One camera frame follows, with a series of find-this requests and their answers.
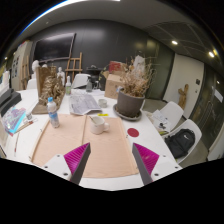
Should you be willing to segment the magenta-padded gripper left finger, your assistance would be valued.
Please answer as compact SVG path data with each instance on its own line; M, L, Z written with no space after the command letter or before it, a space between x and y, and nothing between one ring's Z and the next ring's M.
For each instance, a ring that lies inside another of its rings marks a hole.
M42 168L76 185L80 183L91 153L89 143L81 145L65 155L56 154Z

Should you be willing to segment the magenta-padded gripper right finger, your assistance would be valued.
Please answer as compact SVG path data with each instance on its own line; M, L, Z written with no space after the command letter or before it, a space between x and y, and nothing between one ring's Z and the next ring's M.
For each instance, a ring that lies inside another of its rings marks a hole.
M134 143L132 153L136 160L143 185L181 170L181 167L166 155L158 155L148 148Z

